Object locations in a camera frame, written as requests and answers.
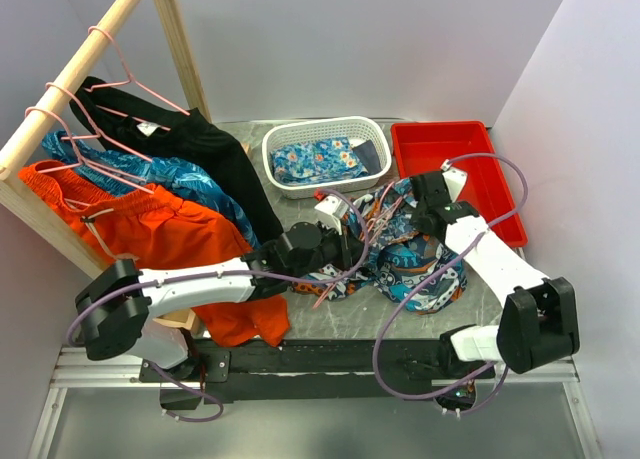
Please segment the pink wire hanger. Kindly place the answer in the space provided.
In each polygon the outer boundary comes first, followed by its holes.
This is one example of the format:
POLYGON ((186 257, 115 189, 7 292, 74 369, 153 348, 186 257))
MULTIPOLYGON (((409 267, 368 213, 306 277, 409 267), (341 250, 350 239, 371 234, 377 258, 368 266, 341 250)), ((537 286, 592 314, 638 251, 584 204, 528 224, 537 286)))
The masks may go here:
POLYGON ((373 209, 374 215, 367 222, 367 229, 361 228, 362 237, 367 237, 370 244, 376 243, 377 238, 384 231, 390 218, 393 216, 396 209, 402 202, 402 196, 399 196, 399 198, 391 206, 389 206, 387 209, 383 208, 384 200, 389 191, 393 189, 395 183, 396 180, 393 180, 385 187, 383 193, 379 198, 378 205, 373 209))

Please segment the orange teal patterned shorts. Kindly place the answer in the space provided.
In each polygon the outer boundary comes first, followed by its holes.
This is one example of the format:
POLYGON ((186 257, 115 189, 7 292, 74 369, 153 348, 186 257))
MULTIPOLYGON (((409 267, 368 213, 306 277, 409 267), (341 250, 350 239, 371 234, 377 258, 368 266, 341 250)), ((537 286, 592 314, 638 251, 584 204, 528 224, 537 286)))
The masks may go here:
MULTIPOLYGON (((373 209, 386 186, 380 187, 353 200, 366 222, 374 215, 373 209)), ((464 264, 452 267, 446 264, 455 254, 437 238, 418 232, 410 224, 416 206, 410 181, 399 180, 384 200, 384 209, 402 196, 402 202, 390 218, 375 244, 369 245, 369 255, 354 275, 335 284, 324 283, 342 270, 326 266, 308 276, 311 284, 296 284, 293 289, 301 294, 311 294, 324 300, 344 299, 365 286, 372 286, 394 303, 405 297, 422 281, 427 284, 405 305, 410 312, 431 314, 447 307, 458 299, 467 287, 464 264)))

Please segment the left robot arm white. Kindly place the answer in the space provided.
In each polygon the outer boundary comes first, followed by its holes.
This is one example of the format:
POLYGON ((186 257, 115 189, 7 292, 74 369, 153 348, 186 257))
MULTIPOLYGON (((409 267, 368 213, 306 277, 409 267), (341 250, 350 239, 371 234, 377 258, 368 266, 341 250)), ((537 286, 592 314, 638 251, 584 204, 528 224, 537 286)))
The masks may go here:
POLYGON ((156 318, 180 309, 264 299, 329 264, 350 275, 368 252, 368 240, 351 232, 299 222, 259 249, 222 263, 158 270, 118 260, 76 296, 77 317, 67 335, 80 335, 91 361, 130 354, 176 380, 188 380, 198 371, 199 356, 184 333, 156 318))

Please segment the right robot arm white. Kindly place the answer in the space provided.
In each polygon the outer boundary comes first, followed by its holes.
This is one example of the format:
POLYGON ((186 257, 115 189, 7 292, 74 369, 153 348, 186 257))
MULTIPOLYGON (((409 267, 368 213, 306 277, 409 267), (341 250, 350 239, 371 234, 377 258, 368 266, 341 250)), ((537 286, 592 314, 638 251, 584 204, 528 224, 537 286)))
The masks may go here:
POLYGON ((522 374, 580 349, 575 290, 538 271, 490 228, 467 201, 456 201, 443 172, 410 178, 417 202, 410 222, 462 258, 502 307, 497 326, 465 326, 444 334, 440 370, 460 377, 475 361, 502 362, 522 374))

